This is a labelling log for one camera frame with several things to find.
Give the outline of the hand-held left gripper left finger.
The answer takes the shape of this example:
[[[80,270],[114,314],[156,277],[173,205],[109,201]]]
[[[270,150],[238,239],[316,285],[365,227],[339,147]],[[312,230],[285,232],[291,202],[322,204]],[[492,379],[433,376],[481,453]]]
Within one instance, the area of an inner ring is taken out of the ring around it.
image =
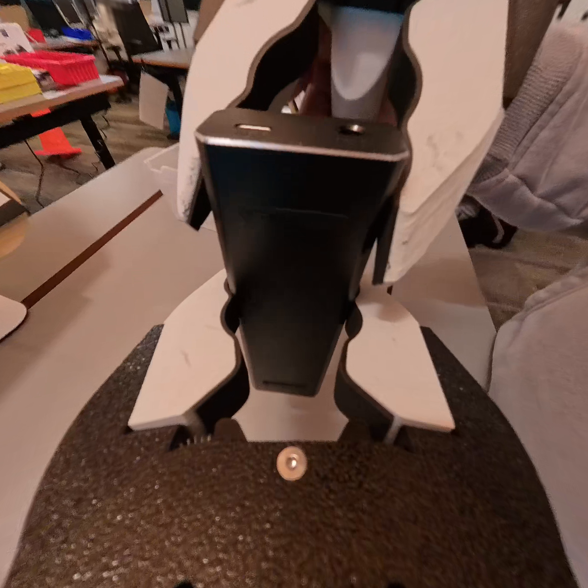
[[[214,431],[246,403],[249,377],[239,312],[220,270],[165,320],[128,426]]]

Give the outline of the clear plastic bin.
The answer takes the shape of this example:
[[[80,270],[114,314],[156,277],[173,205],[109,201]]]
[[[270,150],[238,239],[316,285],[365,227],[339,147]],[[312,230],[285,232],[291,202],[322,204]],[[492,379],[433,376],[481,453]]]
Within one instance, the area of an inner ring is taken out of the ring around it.
[[[178,186],[179,143],[160,149],[144,159],[154,186],[164,196],[175,197]]]

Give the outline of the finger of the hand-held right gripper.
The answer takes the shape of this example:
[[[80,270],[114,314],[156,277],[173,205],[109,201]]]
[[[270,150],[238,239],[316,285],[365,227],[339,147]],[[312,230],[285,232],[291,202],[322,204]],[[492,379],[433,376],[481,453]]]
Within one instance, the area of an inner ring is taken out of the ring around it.
[[[378,244],[373,284],[396,283],[454,217],[503,118],[508,1],[416,1],[401,49],[415,89],[390,99],[410,148],[393,227]]]
[[[183,96],[177,207],[198,230],[211,213],[195,132],[216,111],[267,111],[311,68],[318,51],[316,1],[224,1],[197,41]]]

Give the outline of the person's right forearm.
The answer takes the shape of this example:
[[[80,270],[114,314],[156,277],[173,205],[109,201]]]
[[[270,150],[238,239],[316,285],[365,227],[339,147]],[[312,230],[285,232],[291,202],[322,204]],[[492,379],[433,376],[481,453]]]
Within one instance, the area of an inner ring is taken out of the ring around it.
[[[466,195],[520,229],[587,227],[587,22],[552,25]]]

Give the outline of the black shoe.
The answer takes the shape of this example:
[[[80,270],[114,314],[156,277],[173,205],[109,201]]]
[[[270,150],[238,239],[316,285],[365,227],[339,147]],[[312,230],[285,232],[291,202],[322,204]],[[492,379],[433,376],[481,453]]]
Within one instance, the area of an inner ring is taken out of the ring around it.
[[[480,209],[472,217],[458,217],[459,226],[468,249],[477,246],[489,249],[503,249],[511,243],[517,227],[494,216],[486,209]]]

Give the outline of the white board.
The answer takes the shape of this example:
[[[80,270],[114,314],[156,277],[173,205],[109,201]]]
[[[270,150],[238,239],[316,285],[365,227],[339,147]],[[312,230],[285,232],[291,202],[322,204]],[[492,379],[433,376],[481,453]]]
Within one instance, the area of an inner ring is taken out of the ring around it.
[[[139,82],[139,120],[163,130],[166,119],[166,101],[169,88],[144,70]]]

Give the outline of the orange traffic cone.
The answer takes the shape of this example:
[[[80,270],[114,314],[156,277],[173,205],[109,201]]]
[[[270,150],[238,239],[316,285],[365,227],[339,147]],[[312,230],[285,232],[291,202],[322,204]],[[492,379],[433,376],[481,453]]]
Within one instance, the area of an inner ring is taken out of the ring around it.
[[[38,157],[69,159],[82,153],[81,149],[75,148],[70,144],[61,128],[45,131],[38,138],[41,149],[34,151]]]

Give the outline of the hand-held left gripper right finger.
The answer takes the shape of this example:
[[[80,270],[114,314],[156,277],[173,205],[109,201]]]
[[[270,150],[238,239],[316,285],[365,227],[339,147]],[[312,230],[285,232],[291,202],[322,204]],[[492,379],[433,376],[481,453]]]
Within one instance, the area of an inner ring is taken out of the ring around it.
[[[334,401],[369,437],[402,427],[450,433],[455,422],[417,320],[384,287],[362,287],[345,323]]]

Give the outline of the yellow plastic bin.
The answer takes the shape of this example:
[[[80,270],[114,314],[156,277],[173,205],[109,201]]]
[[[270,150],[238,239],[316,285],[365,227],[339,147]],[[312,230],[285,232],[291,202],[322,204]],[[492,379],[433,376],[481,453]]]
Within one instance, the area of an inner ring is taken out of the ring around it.
[[[33,70],[13,63],[1,63],[1,105],[42,94]]]

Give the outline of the wooden work table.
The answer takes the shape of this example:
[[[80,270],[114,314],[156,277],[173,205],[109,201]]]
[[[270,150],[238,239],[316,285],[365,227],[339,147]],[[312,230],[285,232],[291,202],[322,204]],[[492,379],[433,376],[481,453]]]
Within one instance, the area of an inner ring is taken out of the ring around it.
[[[62,91],[1,104],[1,149],[79,121],[102,166],[106,170],[113,168],[114,158],[92,116],[108,110],[109,94],[121,87],[124,82],[120,77],[103,75]]]
[[[179,139],[182,117],[183,86],[185,86],[193,53],[194,47],[189,47],[169,51],[152,51],[131,57],[133,63],[168,86],[177,113],[176,119],[172,119],[173,124],[168,138],[176,141]]]

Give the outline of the person's grey sweatshirt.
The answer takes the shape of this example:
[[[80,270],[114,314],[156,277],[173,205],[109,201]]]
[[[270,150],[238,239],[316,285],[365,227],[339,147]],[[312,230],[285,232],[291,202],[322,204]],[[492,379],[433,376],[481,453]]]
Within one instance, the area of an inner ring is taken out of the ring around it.
[[[529,454],[587,587],[587,264],[531,295],[497,332],[489,395]]]

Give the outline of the red plastic bin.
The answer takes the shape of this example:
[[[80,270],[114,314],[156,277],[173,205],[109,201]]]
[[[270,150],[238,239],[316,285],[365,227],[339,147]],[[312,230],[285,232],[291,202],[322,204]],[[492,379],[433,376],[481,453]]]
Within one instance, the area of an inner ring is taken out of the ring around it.
[[[100,78],[93,55],[42,50],[6,54],[2,59],[32,70],[46,70],[55,83],[63,86],[80,85]]]

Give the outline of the black usb hub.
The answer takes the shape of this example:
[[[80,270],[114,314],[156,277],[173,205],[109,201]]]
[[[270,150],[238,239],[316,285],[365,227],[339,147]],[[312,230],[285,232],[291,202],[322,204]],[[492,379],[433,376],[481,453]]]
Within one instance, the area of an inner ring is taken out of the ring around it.
[[[316,396],[408,143],[386,123],[241,108],[195,138],[254,386]]]

